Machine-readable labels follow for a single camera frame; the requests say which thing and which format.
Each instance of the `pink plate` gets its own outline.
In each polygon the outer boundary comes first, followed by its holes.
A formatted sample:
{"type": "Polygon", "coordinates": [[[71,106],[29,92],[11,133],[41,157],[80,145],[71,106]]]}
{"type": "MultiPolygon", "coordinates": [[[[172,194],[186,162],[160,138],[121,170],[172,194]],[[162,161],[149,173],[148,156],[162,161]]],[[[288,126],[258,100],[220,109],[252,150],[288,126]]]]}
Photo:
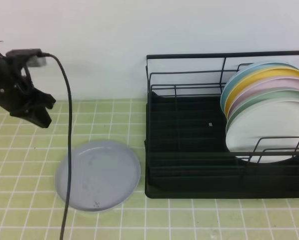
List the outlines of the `pink plate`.
{"type": "Polygon", "coordinates": [[[292,88],[299,90],[299,77],[295,76],[273,76],[267,77],[246,87],[242,90],[236,98],[233,100],[231,106],[226,113],[226,117],[228,117],[231,112],[235,109],[235,107],[240,104],[243,100],[250,97],[253,94],[257,94],[263,90],[271,89],[271,88],[292,88]]]}

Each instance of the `wire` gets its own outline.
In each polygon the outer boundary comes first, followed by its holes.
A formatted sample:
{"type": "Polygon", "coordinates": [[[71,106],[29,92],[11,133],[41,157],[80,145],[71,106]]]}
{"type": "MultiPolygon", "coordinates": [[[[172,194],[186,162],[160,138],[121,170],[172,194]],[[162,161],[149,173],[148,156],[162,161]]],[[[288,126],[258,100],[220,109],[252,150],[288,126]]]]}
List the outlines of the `wire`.
{"type": "Polygon", "coordinates": [[[70,193],[71,193],[71,180],[72,180],[72,94],[71,94],[71,88],[69,84],[68,77],[66,76],[65,70],[60,62],[60,60],[49,53],[42,53],[39,55],[40,57],[50,57],[55,59],[57,62],[61,73],[63,74],[65,83],[66,83],[66,88],[67,88],[67,94],[68,94],[68,143],[67,143],[67,151],[68,151],[68,175],[67,175],[67,191],[66,191],[66,200],[65,200],[65,207],[64,207],[64,215],[63,215],[63,221],[61,223],[61,228],[60,228],[60,236],[59,240],[63,240],[64,237],[64,231],[65,231],[65,224],[66,224],[66,218],[68,215],[68,210],[69,210],[69,203],[70,203],[70,193]]]}

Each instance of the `yellow plate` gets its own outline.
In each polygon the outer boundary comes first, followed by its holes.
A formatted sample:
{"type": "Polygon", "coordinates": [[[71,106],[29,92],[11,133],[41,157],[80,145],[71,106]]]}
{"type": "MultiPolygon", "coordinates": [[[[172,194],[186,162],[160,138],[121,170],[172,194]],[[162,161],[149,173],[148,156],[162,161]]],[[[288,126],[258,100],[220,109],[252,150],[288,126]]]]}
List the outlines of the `yellow plate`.
{"type": "Polygon", "coordinates": [[[267,67],[267,68],[257,70],[243,77],[230,91],[225,102],[224,113],[227,113],[229,111],[229,108],[233,100],[248,85],[255,83],[256,81],[259,81],[264,78],[275,77],[279,75],[289,75],[289,76],[299,77],[299,70],[288,66],[279,66],[279,67],[272,66],[272,67],[267,67]]]}

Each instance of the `gray plate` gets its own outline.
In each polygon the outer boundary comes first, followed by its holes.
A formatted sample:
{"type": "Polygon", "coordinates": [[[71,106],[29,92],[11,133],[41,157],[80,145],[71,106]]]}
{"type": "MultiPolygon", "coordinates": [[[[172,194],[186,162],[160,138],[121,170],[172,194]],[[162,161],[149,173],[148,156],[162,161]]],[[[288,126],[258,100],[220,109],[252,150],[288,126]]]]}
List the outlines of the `gray plate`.
{"type": "MultiPolygon", "coordinates": [[[[115,207],[134,191],[141,176],[134,152],[114,141],[91,141],[72,151],[69,205],[77,210],[97,212],[115,207]]],[[[65,201],[68,156],[58,165],[55,188],[65,201]]]]}

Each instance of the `black dish rack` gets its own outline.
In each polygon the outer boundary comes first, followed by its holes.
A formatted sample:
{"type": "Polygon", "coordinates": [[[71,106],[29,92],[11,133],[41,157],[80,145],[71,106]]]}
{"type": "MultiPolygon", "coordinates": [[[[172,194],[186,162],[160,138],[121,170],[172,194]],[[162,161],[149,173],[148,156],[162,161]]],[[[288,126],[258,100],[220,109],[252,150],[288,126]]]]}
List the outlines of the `black dish rack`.
{"type": "Polygon", "coordinates": [[[271,148],[262,152],[229,152],[226,118],[220,108],[225,86],[227,59],[265,56],[299,56],[299,51],[245,53],[158,54],[146,57],[146,172],[145,193],[149,198],[299,198],[299,136],[295,148],[271,148]],[[151,72],[149,60],[222,59],[220,70],[151,72]],[[211,83],[151,84],[153,76],[219,73],[211,83]],[[180,90],[193,93],[180,94],[180,90]],[[213,89],[217,93],[197,93],[213,89]],[[159,91],[172,91],[159,95],[159,91]],[[250,162],[259,156],[259,163],[250,162]],[[262,163],[262,156],[293,156],[276,163],[262,163]]]}

